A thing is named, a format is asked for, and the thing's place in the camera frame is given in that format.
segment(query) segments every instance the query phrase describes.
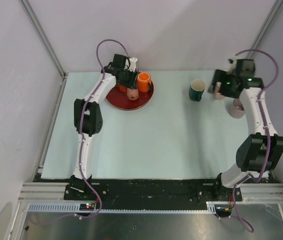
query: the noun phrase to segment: wire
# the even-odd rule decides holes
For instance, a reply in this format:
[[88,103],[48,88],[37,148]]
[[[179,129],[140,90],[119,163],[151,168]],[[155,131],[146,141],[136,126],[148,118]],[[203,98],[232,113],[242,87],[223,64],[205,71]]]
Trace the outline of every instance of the wire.
[[[101,70],[102,70],[102,77],[101,79],[105,79],[105,69],[103,68],[103,65],[102,65],[102,62],[100,60],[100,57],[99,57],[99,47],[102,43],[104,42],[115,42],[115,43],[118,43],[119,45],[122,46],[122,48],[124,49],[124,51],[126,52],[126,55],[127,57],[129,58],[129,55],[128,55],[128,52],[126,50],[126,48],[124,47],[124,45],[122,43],[120,43],[119,41],[117,40],[114,40],[114,39],[105,39],[103,41],[101,41],[98,45],[97,45],[97,48],[96,48],[96,57],[97,57],[97,61],[101,67]],[[90,219],[90,218],[93,218],[95,217],[101,210],[102,210],[102,207],[103,207],[103,202],[102,202],[102,199],[100,197],[100,195],[98,194],[98,192],[92,187],[92,185],[90,185],[90,183],[86,180],[86,177],[84,175],[84,171],[83,171],[83,162],[82,162],[82,154],[83,154],[83,147],[84,147],[84,142],[85,142],[85,136],[83,134],[83,122],[84,122],[84,115],[85,115],[85,111],[86,111],[86,107],[89,103],[89,101],[93,98],[92,96],[96,93],[96,91],[100,88],[100,86],[103,84],[102,81],[99,82],[99,84],[97,85],[97,87],[93,90],[93,92],[91,93],[91,95],[88,97],[88,99],[85,101],[83,107],[82,107],[82,110],[81,110],[81,116],[80,116],[80,122],[79,122],[79,134],[81,135],[81,144],[80,144],[80,148],[79,148],[79,171],[80,171],[80,174],[81,174],[81,177],[82,177],[82,180],[85,182],[85,184],[92,190],[92,192],[96,195],[97,197],[97,202],[99,202],[99,208],[96,212],[93,212],[91,213],[90,215],[88,216],[81,216],[79,217],[79,219]],[[72,213],[69,213],[69,214],[65,214],[65,215],[62,215],[60,217],[57,217],[56,219],[54,220],[51,220],[51,221],[48,221],[48,222],[43,222],[43,223],[36,223],[32,220],[31,216],[29,217],[29,221],[34,224],[34,225],[37,225],[37,226],[43,226],[43,225],[48,225],[48,224],[52,224],[60,219],[63,219],[63,218],[66,218],[66,217],[70,217],[70,216],[78,216],[78,214],[72,214]]]
[[242,215],[241,215],[241,213],[239,212],[239,210],[237,208],[236,199],[235,199],[235,192],[236,192],[236,186],[244,183],[249,178],[252,178],[255,183],[258,183],[262,179],[263,174],[265,172],[267,161],[268,161],[268,158],[269,158],[269,155],[270,155],[270,150],[271,150],[271,134],[270,134],[270,131],[269,131],[269,128],[268,128],[266,114],[265,114],[265,111],[264,111],[264,108],[263,108],[263,105],[262,105],[262,101],[261,101],[261,96],[262,96],[262,93],[266,89],[268,89],[276,81],[276,79],[277,79],[277,77],[279,75],[279,67],[278,67],[278,64],[277,64],[276,60],[270,54],[268,54],[267,52],[262,51],[262,50],[246,49],[246,50],[238,52],[237,54],[235,54],[235,56],[238,56],[238,55],[240,55],[242,53],[246,53],[246,52],[258,52],[258,53],[264,54],[267,57],[269,57],[272,60],[272,62],[274,63],[274,65],[275,65],[275,76],[274,76],[273,80],[268,85],[266,85],[257,95],[257,102],[258,102],[258,107],[259,107],[260,113],[261,113],[263,128],[264,128],[266,136],[267,136],[267,149],[266,149],[266,154],[265,154],[264,162],[263,162],[263,164],[261,166],[260,173],[259,173],[259,176],[257,178],[255,178],[252,174],[249,173],[244,178],[242,178],[241,180],[236,182],[235,185],[232,188],[233,206],[234,206],[234,208],[235,208],[235,210],[237,212],[237,216],[232,216],[232,218],[240,220],[240,222],[243,225],[243,227],[248,232],[253,233],[254,232],[253,226],[247,220],[242,218]]

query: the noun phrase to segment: purple hose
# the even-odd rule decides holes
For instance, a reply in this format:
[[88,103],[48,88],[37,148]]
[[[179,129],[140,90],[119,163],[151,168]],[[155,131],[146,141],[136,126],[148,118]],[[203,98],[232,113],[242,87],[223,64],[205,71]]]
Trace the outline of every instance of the purple hose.
[[232,218],[236,218],[236,219],[240,220],[240,222],[243,225],[243,227],[248,232],[253,233],[254,232],[253,226],[247,220],[242,218],[241,213],[239,212],[239,210],[237,208],[236,199],[235,199],[235,192],[236,192],[236,186],[244,183],[250,177],[253,179],[253,181],[255,183],[258,183],[262,179],[263,174],[265,172],[267,161],[268,161],[268,158],[269,158],[269,155],[270,155],[270,150],[271,150],[271,134],[270,134],[270,131],[269,131],[269,128],[268,128],[266,114],[265,114],[262,102],[260,100],[261,100],[262,93],[276,81],[276,79],[278,77],[278,74],[279,74],[279,67],[278,67],[278,64],[277,64],[276,60],[270,54],[268,54],[267,52],[264,52],[262,50],[247,49],[247,50],[243,50],[243,51],[238,52],[237,54],[235,54],[235,56],[238,56],[239,54],[242,54],[242,53],[245,53],[245,52],[258,52],[258,53],[266,55],[275,64],[275,71],[276,71],[275,72],[275,77],[273,78],[273,80],[268,85],[266,85],[257,95],[258,107],[260,109],[262,123],[263,123],[263,126],[264,126],[263,128],[265,129],[265,133],[266,133],[266,136],[267,136],[267,149],[266,149],[266,154],[265,154],[264,162],[263,162],[262,167],[260,169],[259,176],[257,178],[255,178],[252,174],[248,174],[247,176],[242,178],[240,181],[236,182],[236,184],[232,188],[233,205],[234,205],[234,208],[236,209],[236,212],[237,212],[237,216],[232,216]]
[[[115,42],[115,43],[118,43],[119,45],[122,46],[122,48],[124,49],[124,51],[126,52],[126,55],[128,55],[128,52],[126,50],[126,48],[124,47],[124,45],[122,43],[120,43],[119,41],[117,40],[114,40],[114,39],[105,39],[103,41],[101,41],[98,45],[97,45],[97,48],[96,48],[96,57],[97,57],[97,61],[101,67],[101,70],[102,70],[102,80],[105,78],[105,69],[103,68],[103,65],[102,65],[102,62],[100,60],[100,57],[99,57],[99,53],[98,53],[98,50],[100,48],[100,45],[104,42]],[[84,115],[85,115],[85,110],[86,110],[86,107],[87,107],[87,104],[89,103],[89,101],[92,99],[92,96],[96,93],[96,91],[100,88],[100,86],[103,84],[102,81],[99,82],[99,84],[97,85],[97,87],[93,90],[93,92],[91,93],[91,95],[88,97],[88,99],[85,101],[83,107],[82,107],[82,110],[81,110],[81,116],[80,116],[80,122],[79,122],[79,134],[81,135],[81,144],[80,144],[80,148],[79,148],[79,171],[80,171],[80,174],[81,174],[81,177],[83,179],[83,181],[85,182],[85,184],[92,190],[92,192],[96,195],[98,201],[99,201],[99,208],[96,212],[88,215],[88,216],[80,216],[81,219],[90,219],[90,218],[93,218],[95,217],[101,210],[102,210],[102,207],[103,207],[103,203],[102,203],[102,199],[101,197],[99,196],[99,194],[97,193],[97,191],[92,187],[92,185],[90,185],[90,183],[86,180],[85,178],[85,175],[84,175],[84,172],[83,172],[83,163],[82,163],[82,154],[83,154],[83,146],[84,146],[84,141],[85,141],[85,136],[83,134],[83,121],[84,121]],[[66,217],[70,217],[70,216],[76,216],[72,213],[70,214],[65,214],[65,215],[62,215],[60,217],[57,217],[56,219],[54,220],[51,220],[51,221],[48,221],[48,222],[44,222],[44,223],[36,223],[32,220],[31,216],[29,217],[29,221],[34,224],[34,225],[37,225],[37,226],[43,226],[43,225],[48,225],[48,224],[52,224],[60,219],[63,219],[63,218],[66,218]]]

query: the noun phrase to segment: purple cable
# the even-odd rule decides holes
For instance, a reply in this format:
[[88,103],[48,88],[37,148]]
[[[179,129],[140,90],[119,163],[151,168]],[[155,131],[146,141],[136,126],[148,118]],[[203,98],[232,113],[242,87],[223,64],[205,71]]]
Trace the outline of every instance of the purple cable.
[[[100,60],[100,57],[99,57],[99,53],[98,53],[98,50],[100,48],[100,45],[104,42],[115,42],[115,43],[118,43],[119,45],[122,46],[122,48],[124,49],[124,51],[126,52],[126,55],[127,57],[129,56],[128,55],[128,52],[126,50],[126,48],[124,47],[124,45],[122,43],[120,43],[119,41],[117,40],[114,40],[114,39],[105,39],[103,41],[101,41],[98,45],[97,45],[97,48],[96,48],[96,57],[97,57],[97,61],[101,67],[101,70],[102,70],[102,80],[105,78],[105,69],[103,68],[103,65],[102,65],[102,62]],[[82,167],[82,153],[83,153],[83,146],[84,146],[84,140],[85,140],[85,136],[83,134],[83,121],[84,121],[84,115],[85,115],[85,110],[86,110],[86,107],[87,107],[87,104],[89,103],[89,101],[93,98],[92,96],[96,93],[96,91],[100,88],[100,86],[103,84],[102,81],[99,82],[99,84],[97,85],[97,87],[92,91],[91,95],[88,97],[88,99],[85,101],[83,107],[82,107],[82,110],[81,110],[81,116],[80,116],[80,122],[79,122],[79,134],[81,135],[81,144],[80,144],[80,148],[79,148],[79,171],[80,171],[80,174],[81,174],[81,177],[82,177],[82,180],[85,182],[85,184],[92,190],[92,192],[96,195],[98,201],[99,201],[99,208],[96,212],[94,213],[91,213],[90,215],[88,216],[79,216],[81,219],[90,219],[90,218],[93,218],[95,217],[101,210],[102,210],[102,207],[103,207],[103,203],[102,203],[102,199],[101,197],[99,196],[99,194],[97,193],[97,191],[92,187],[92,185],[90,185],[90,183],[86,180],[85,178],[85,175],[84,175],[84,172],[83,172],[83,167]],[[65,215],[62,215],[60,217],[57,217],[56,219],[54,220],[51,220],[51,221],[48,221],[48,222],[44,222],[44,223],[36,223],[32,220],[31,216],[29,217],[29,221],[34,224],[34,225],[37,225],[37,226],[43,226],[43,225],[48,225],[48,224],[52,224],[60,219],[63,219],[63,218],[66,218],[66,217],[70,217],[70,216],[76,216],[75,214],[65,214]]]
[[262,167],[260,169],[260,173],[259,173],[259,176],[257,178],[255,178],[252,174],[248,174],[247,176],[245,176],[244,178],[242,178],[240,181],[236,182],[236,184],[233,186],[232,188],[232,199],[233,199],[233,205],[234,205],[234,208],[237,212],[237,216],[232,216],[232,218],[236,218],[238,220],[240,220],[241,224],[243,225],[243,227],[250,233],[253,233],[254,232],[254,228],[253,226],[247,221],[245,220],[244,218],[242,218],[241,216],[241,213],[239,212],[238,208],[237,208],[237,204],[236,204],[236,199],[235,199],[235,191],[236,191],[236,186],[237,185],[240,185],[242,183],[244,183],[246,180],[248,180],[250,177],[253,179],[253,181],[255,183],[259,183],[259,181],[262,179],[263,177],[263,174],[265,172],[265,169],[266,169],[266,165],[267,165],[267,161],[268,161],[268,158],[269,158],[269,155],[270,155],[270,150],[271,150],[271,134],[270,134],[270,131],[269,131],[269,128],[268,128],[268,124],[267,124],[267,119],[266,119],[266,114],[265,114],[265,111],[264,111],[264,108],[263,108],[263,105],[261,103],[261,96],[262,96],[262,93],[267,89],[269,88],[277,79],[278,75],[279,75],[279,67],[278,67],[278,64],[276,62],[276,60],[270,55],[268,54],[267,52],[264,52],[262,50],[258,50],[258,49],[247,49],[247,50],[243,50],[243,51],[240,51],[238,52],[237,54],[235,54],[235,56],[238,56],[239,54],[242,54],[242,53],[245,53],[245,52],[258,52],[258,53],[261,53],[261,54],[264,54],[266,55],[267,57],[269,57],[272,62],[275,64],[275,77],[273,78],[273,80],[268,84],[266,85],[257,95],[257,101],[258,101],[258,107],[260,109],[260,113],[261,113],[261,118],[262,118],[262,123],[263,123],[263,128],[265,129],[265,133],[266,133],[266,136],[267,136],[267,149],[266,149],[266,154],[265,154],[265,159],[264,159],[264,162],[262,164]]

